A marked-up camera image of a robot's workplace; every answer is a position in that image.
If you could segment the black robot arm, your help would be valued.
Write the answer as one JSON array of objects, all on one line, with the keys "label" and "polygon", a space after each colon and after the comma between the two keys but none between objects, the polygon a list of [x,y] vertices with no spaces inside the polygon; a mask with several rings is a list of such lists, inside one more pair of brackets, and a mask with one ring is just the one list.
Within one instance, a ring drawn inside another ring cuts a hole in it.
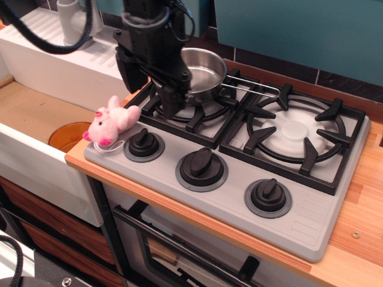
[{"label": "black robot arm", "polygon": [[148,80],[157,85],[163,116],[172,118],[186,107],[191,72],[181,57],[185,18],[191,12],[181,1],[124,1],[123,30],[114,32],[116,60],[126,88],[134,93]]}]

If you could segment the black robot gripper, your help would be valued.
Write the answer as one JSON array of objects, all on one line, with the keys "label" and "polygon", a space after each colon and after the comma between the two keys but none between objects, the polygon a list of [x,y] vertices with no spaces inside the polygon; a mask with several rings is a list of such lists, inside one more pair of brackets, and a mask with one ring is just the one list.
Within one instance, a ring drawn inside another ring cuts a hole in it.
[{"label": "black robot gripper", "polygon": [[123,18],[124,29],[113,33],[116,61],[130,93],[143,88],[148,77],[157,81],[163,117],[171,119],[190,97],[191,72],[181,58],[186,37],[185,18],[163,20]]}]

